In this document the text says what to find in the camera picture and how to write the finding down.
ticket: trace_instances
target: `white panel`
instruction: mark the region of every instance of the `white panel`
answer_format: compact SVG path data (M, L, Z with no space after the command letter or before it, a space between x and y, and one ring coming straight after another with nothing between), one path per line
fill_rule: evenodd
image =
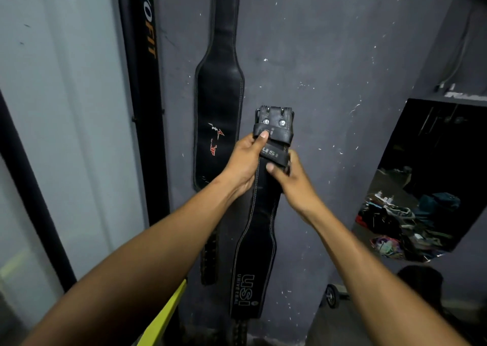
M0 291L27 328L62 295L22 200L0 158Z
M79 278L144 228L113 0L0 0L0 88Z

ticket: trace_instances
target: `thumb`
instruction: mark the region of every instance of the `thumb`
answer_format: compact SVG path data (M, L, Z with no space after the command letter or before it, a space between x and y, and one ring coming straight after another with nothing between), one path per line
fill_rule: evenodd
M262 131L260 136L255 139L253 145L252 145L252 150L259 155L260 151L262 148L265 146L265 143L267 142L267 139L269 138L269 131Z
M277 182L279 182L281 186L284 187L284 184L287 183L289 177L283 171L281 171L280 168L272 163L267 163L267 165L265 165L265 169L267 169L272 177L274 177Z

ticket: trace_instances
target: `hand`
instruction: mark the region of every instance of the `hand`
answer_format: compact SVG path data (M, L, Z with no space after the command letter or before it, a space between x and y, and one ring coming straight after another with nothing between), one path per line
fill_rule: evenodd
M269 132L264 131L254 140L248 134L235 144L227 166L219 176L233 186L232 201L243 195L254 183L259 154L267 142Z
M289 150L289 155L291 156L289 176L272 163L267 163L265 168L281 184L289 205L309 223L309 214L323 203L309 182L297 153Z

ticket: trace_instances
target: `person's right arm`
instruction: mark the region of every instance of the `person's right arm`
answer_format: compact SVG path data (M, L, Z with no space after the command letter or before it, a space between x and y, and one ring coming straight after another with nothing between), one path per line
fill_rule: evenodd
M416 292L392 274L325 206L290 150L291 173L269 163L298 214L318 232L351 299L380 346L468 345Z

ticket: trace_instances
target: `yellow metal frame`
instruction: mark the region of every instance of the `yellow metal frame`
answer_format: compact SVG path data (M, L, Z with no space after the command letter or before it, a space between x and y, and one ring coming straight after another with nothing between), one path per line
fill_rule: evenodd
M179 288L169 301L167 301L167 304L163 307L161 312L157 314L151 324L146 328L139 343L137 343L137 346L154 346L161 339L185 289L186 280L179 285Z

